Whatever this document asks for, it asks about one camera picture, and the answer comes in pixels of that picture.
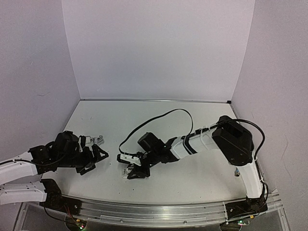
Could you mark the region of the white pipe elbow fitting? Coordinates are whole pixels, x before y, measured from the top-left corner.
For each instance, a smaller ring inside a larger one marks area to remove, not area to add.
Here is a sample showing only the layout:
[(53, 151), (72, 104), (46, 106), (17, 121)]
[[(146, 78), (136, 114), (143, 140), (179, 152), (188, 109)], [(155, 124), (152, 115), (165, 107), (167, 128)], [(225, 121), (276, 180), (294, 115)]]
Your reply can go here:
[(93, 138), (91, 136), (85, 136), (85, 144), (92, 144)]

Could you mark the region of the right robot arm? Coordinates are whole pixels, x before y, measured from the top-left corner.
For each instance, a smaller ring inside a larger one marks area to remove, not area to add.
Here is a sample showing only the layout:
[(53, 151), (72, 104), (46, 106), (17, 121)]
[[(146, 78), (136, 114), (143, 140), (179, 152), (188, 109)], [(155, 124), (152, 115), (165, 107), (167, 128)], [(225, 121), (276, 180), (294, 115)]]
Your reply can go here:
[(265, 212), (268, 209), (268, 186), (257, 163), (259, 149), (253, 144), (252, 133), (240, 123), (239, 119), (223, 115), (208, 128), (170, 138), (167, 142), (147, 132), (138, 140), (143, 152), (120, 155), (121, 160), (129, 163), (124, 177), (144, 179), (150, 176), (151, 167), (159, 163), (177, 162), (204, 151), (220, 150), (228, 163), (236, 167), (246, 189), (243, 201), (226, 204), (229, 218)]

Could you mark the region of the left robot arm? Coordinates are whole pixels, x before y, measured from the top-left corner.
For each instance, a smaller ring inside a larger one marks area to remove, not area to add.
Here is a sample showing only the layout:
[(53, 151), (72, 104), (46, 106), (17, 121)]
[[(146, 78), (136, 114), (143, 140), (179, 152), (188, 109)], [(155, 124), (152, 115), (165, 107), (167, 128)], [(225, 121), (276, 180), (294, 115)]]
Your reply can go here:
[(99, 146), (102, 143), (102, 136), (78, 137), (71, 131), (64, 131), (46, 145), (30, 148), (15, 158), (1, 162), (1, 205), (38, 202), (44, 208), (78, 214), (81, 201), (64, 196), (55, 180), (41, 179), (29, 183), (15, 181), (55, 172), (59, 168), (74, 168), (83, 176), (94, 170), (96, 163), (108, 158), (109, 154)]

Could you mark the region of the blue water faucet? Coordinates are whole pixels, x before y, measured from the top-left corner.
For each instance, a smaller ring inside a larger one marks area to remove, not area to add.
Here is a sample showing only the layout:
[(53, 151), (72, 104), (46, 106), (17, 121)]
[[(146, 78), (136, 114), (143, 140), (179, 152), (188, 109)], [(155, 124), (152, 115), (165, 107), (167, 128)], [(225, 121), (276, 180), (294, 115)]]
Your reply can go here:
[(240, 176), (240, 171), (239, 169), (236, 169), (234, 172), (235, 177), (239, 177)]

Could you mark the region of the chrome water faucet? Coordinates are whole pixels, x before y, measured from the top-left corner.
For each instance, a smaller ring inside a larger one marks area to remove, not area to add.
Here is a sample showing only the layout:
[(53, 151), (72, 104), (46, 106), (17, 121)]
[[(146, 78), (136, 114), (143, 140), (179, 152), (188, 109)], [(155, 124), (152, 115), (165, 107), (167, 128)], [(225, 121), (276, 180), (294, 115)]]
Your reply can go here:
[(102, 135), (99, 135), (98, 137), (91, 137), (90, 140), (91, 140), (91, 143), (93, 145), (96, 144), (96, 145), (100, 146), (100, 145), (104, 144), (104, 138), (103, 138)]

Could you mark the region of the small white pipe fitting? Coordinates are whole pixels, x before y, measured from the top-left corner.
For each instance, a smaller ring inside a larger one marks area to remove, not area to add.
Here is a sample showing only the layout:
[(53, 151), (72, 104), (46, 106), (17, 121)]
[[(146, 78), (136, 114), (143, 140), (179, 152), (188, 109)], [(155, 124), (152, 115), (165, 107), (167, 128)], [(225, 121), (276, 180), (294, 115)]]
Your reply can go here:
[(131, 171), (132, 171), (132, 168), (129, 168), (129, 167), (124, 168), (122, 170), (122, 178), (127, 179)]

